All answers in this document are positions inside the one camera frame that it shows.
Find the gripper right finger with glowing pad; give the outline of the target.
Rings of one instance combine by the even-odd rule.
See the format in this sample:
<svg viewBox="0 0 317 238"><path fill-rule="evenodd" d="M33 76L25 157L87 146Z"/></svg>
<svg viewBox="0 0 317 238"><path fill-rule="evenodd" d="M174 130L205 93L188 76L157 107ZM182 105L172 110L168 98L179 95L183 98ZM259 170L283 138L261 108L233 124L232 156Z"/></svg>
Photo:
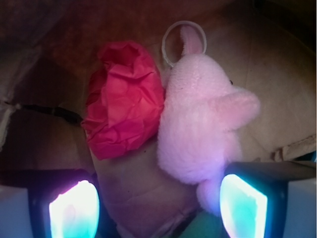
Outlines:
<svg viewBox="0 0 317 238"><path fill-rule="evenodd" d="M234 162L220 187L220 211L230 238L315 238L317 165Z"/></svg>

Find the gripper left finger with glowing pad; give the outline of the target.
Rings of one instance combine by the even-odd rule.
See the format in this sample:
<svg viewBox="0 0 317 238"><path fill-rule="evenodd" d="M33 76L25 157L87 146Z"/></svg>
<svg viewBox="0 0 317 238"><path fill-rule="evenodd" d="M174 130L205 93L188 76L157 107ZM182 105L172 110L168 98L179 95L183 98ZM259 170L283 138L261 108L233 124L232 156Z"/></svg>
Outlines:
<svg viewBox="0 0 317 238"><path fill-rule="evenodd" d="M2 238L94 238L100 199L83 169L0 173Z"/></svg>

